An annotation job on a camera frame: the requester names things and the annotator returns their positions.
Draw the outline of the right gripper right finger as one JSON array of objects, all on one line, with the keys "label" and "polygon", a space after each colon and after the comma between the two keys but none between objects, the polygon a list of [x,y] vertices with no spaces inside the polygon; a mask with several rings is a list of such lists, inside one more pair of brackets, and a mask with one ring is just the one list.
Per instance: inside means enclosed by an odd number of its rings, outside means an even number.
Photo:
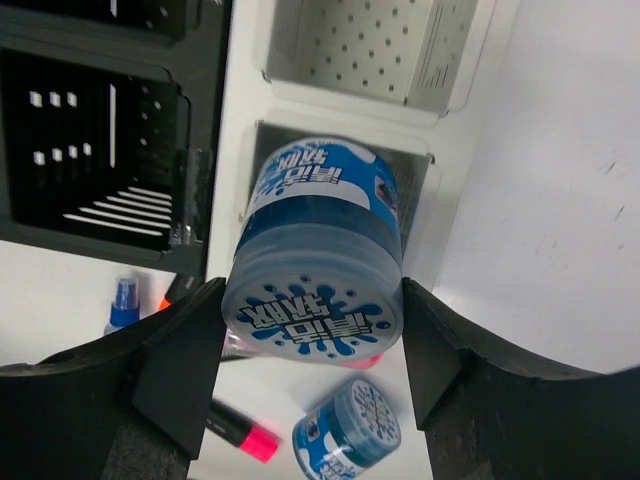
[{"label": "right gripper right finger", "polygon": [[635,479],[639,371],[599,374],[478,326],[411,279],[403,347],[436,479]]}]

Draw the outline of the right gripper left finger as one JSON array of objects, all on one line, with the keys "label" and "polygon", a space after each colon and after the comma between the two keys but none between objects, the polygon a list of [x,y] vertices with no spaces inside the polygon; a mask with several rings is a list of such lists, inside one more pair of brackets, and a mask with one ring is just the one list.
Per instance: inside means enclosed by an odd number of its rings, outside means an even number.
[{"label": "right gripper left finger", "polygon": [[37,364],[1,369],[5,479],[184,479],[226,326],[223,279]]}]

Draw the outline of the blue slime jar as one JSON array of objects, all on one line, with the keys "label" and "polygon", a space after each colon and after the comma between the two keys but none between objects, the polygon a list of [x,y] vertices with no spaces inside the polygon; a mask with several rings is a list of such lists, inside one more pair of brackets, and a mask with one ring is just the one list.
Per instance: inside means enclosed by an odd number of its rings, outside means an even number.
[{"label": "blue slime jar", "polygon": [[265,160],[226,282],[228,328],[264,353],[345,365],[384,353],[403,326],[399,196],[389,165],[335,136]]},{"label": "blue slime jar", "polygon": [[401,445],[397,416],[381,391],[356,377],[341,385],[292,430],[292,447],[309,479],[354,479]]}]

